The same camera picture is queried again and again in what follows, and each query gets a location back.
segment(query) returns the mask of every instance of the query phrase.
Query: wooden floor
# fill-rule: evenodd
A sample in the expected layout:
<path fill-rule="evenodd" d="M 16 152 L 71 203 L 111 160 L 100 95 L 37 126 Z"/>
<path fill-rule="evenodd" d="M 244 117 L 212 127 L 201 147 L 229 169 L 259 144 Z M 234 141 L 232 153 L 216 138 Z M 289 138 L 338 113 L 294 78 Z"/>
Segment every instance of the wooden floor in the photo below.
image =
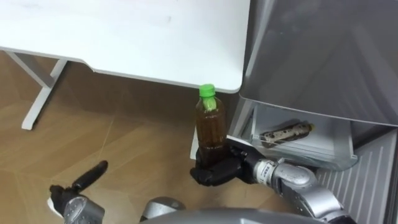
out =
<path fill-rule="evenodd" d="M 37 59 L 47 71 L 55 61 Z M 271 189 L 238 180 L 202 187 L 189 176 L 197 90 L 93 73 L 69 63 L 33 131 L 21 123 L 40 90 L 0 52 L 1 223 L 53 224 L 51 184 L 68 186 L 98 161 L 109 171 L 84 194 L 104 223 L 137 223 L 146 202 L 171 196 L 188 208 L 291 209 Z"/>

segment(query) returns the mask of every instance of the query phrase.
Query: plastic bottle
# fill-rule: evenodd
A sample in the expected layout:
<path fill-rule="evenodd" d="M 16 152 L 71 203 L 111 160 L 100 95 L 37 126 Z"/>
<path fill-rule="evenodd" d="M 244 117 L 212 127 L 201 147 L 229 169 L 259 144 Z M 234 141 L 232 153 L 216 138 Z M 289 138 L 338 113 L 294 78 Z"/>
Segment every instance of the plastic bottle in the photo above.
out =
<path fill-rule="evenodd" d="M 215 97 L 212 84 L 199 88 L 200 99 L 196 106 L 196 122 L 199 142 L 199 165 L 206 169 L 224 159 L 229 151 L 224 147 L 226 139 L 225 108 Z"/>

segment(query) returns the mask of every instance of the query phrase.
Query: desk leg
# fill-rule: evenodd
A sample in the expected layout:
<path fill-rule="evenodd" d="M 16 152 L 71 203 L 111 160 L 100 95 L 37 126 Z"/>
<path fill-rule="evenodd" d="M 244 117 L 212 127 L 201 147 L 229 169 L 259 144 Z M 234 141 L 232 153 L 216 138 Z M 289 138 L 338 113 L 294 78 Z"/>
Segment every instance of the desk leg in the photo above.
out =
<path fill-rule="evenodd" d="M 22 122 L 22 129 L 32 130 L 33 125 L 44 107 L 47 98 L 50 96 L 63 68 L 67 64 L 67 60 L 58 60 L 55 64 L 50 76 L 46 75 L 42 67 L 36 62 L 31 55 L 18 54 L 14 52 L 6 52 L 19 66 L 21 66 L 38 84 L 43 88 L 37 95 L 28 114 Z"/>

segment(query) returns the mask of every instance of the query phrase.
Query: green bottle cap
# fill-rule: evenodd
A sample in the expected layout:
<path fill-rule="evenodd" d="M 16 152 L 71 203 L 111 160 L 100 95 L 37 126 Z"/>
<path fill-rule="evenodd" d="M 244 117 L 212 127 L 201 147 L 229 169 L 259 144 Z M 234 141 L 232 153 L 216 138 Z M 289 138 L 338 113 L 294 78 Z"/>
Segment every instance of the green bottle cap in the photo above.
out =
<path fill-rule="evenodd" d="M 216 95 L 216 88 L 213 84 L 204 84 L 199 87 L 200 97 L 212 97 Z"/>

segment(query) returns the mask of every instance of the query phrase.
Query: refrigerator door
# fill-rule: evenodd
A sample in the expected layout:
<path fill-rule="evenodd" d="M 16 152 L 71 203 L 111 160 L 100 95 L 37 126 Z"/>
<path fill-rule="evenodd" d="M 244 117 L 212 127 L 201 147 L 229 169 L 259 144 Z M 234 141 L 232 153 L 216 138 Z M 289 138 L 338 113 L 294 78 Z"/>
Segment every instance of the refrigerator door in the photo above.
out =
<path fill-rule="evenodd" d="M 397 191 L 391 178 L 396 175 L 392 171 L 397 163 L 396 148 L 397 130 L 393 130 L 355 151 L 358 162 L 352 168 L 317 172 L 319 182 L 336 195 L 359 224 L 392 223 L 387 222 L 388 217 L 397 215 L 396 200 L 391 200 Z"/>
<path fill-rule="evenodd" d="M 397 0 L 256 1 L 243 98 L 398 125 Z"/>

